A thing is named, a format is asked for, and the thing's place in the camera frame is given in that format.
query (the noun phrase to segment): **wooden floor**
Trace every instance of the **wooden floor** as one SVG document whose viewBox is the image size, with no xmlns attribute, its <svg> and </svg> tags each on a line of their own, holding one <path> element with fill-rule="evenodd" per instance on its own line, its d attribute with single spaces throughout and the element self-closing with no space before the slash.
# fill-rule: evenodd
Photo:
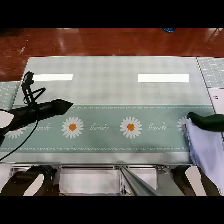
<svg viewBox="0 0 224 224">
<path fill-rule="evenodd" d="M 224 57 L 224 29 L 21 28 L 0 30 L 0 81 L 20 80 L 29 57 L 162 55 Z"/>
</svg>

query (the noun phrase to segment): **yellow flower center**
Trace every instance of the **yellow flower center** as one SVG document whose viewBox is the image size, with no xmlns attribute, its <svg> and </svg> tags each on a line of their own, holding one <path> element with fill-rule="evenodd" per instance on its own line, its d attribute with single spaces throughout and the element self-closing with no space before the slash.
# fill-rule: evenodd
<svg viewBox="0 0 224 224">
<path fill-rule="evenodd" d="M 70 125 L 69 125 L 69 129 L 70 129 L 71 131 L 74 131 L 74 130 L 76 129 L 76 124 L 70 124 Z"/>
<path fill-rule="evenodd" d="M 134 129 L 135 129 L 134 124 L 128 124 L 128 130 L 129 131 L 134 131 Z"/>
</svg>

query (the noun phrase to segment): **cloth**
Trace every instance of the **cloth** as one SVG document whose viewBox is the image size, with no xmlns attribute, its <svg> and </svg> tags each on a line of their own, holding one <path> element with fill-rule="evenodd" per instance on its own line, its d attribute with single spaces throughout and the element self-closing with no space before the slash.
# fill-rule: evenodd
<svg viewBox="0 0 224 224">
<path fill-rule="evenodd" d="M 224 151 L 221 133 L 202 130 L 187 119 L 190 157 L 205 175 L 224 192 Z"/>
<path fill-rule="evenodd" d="M 202 117 L 194 112 L 190 112 L 187 115 L 199 128 L 208 131 L 224 132 L 224 115 L 213 114 L 211 116 Z"/>
</svg>

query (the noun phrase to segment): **metal bar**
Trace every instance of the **metal bar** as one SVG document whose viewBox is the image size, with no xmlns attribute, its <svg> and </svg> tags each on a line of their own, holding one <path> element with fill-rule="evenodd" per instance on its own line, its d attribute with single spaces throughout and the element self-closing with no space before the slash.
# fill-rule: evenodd
<svg viewBox="0 0 224 224">
<path fill-rule="evenodd" d="M 126 167 L 121 167 L 121 173 L 135 196 L 160 196 L 156 190 Z"/>
</svg>

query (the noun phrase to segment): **white flower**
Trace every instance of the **white flower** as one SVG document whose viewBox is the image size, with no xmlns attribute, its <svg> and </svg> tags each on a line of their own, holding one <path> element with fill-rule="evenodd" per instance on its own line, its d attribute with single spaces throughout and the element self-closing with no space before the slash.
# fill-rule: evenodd
<svg viewBox="0 0 224 224">
<path fill-rule="evenodd" d="M 140 121 L 134 117 L 123 119 L 120 127 L 120 131 L 124 132 L 123 135 L 126 135 L 126 138 L 135 138 L 141 134 L 140 130 L 142 130 Z"/>
<path fill-rule="evenodd" d="M 187 123 L 187 117 L 186 116 L 182 117 L 178 121 L 177 128 L 178 128 L 178 131 L 180 131 L 182 135 L 185 134 L 185 124 L 186 123 Z"/>
<path fill-rule="evenodd" d="M 14 139 L 22 135 L 25 130 L 26 130 L 26 127 L 23 127 L 14 131 L 9 131 L 6 133 L 6 135 L 8 136 L 8 138 Z"/>
<path fill-rule="evenodd" d="M 66 136 L 66 138 L 70 137 L 75 138 L 76 136 L 79 136 L 82 134 L 83 130 L 83 121 L 80 120 L 78 117 L 69 117 L 66 119 L 65 122 L 63 122 L 62 125 L 62 131 L 64 132 L 63 135 Z"/>
</svg>

